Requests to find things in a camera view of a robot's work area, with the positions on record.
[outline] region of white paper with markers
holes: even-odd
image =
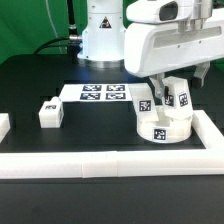
[[[132,101],[128,84],[69,84],[59,96],[62,102]]]

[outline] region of black table surface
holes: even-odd
[[[168,75],[190,79],[194,68]],[[100,70],[66,56],[19,55],[0,66],[0,112],[11,130],[0,153],[152,150],[204,147],[193,132],[172,145],[153,144],[136,132],[131,102],[64,103],[59,129],[41,129],[38,112],[69,83],[148,82],[125,69]],[[204,88],[191,89],[224,133],[224,74],[212,66]],[[224,176],[0,180],[0,223],[224,223]]]
[[[190,79],[195,68],[168,75]],[[212,67],[205,87],[191,90],[194,109],[204,109],[223,131],[224,74]],[[0,152],[66,152],[152,149],[203,149],[193,132],[177,144],[145,141],[136,131],[132,102],[64,103],[59,129],[41,129],[38,112],[44,101],[59,96],[64,84],[149,82],[124,68],[100,70],[71,63],[66,56],[21,55],[0,66],[0,112],[9,113],[11,129]]]

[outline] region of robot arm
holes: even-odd
[[[224,9],[214,10],[205,22],[211,1],[168,2],[140,0],[127,9],[134,23],[126,32],[125,67],[133,75],[151,76],[224,57]],[[163,13],[171,4],[177,8]]]
[[[193,108],[187,80],[165,78],[164,73],[196,65],[194,80],[203,86],[210,61],[224,57],[224,9],[211,15],[211,0],[139,0],[128,7],[134,23],[126,31],[125,67],[132,75],[149,76],[162,100],[155,106],[149,87],[130,87],[143,138],[173,143],[190,136]],[[143,113],[146,102],[150,110]]]

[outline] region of white robot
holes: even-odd
[[[210,61],[224,57],[224,9],[212,11],[212,0],[139,0],[127,9],[131,24],[125,37],[125,67],[149,76],[147,85],[131,85],[137,131],[143,138],[174,143],[191,134],[193,109],[187,81],[164,73],[196,65],[193,85],[202,87]]]
[[[88,26],[82,33],[80,64],[98,68],[124,65],[122,0],[87,0]]]

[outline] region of green screen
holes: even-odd
[[[124,0],[124,11],[133,2]],[[73,0],[73,5],[76,25],[81,34],[87,25],[87,1]],[[125,17],[124,25],[127,27],[128,24]],[[0,63],[12,55],[32,54],[56,36],[68,36],[66,0],[0,0]],[[44,50],[43,53],[61,52],[57,48]]]

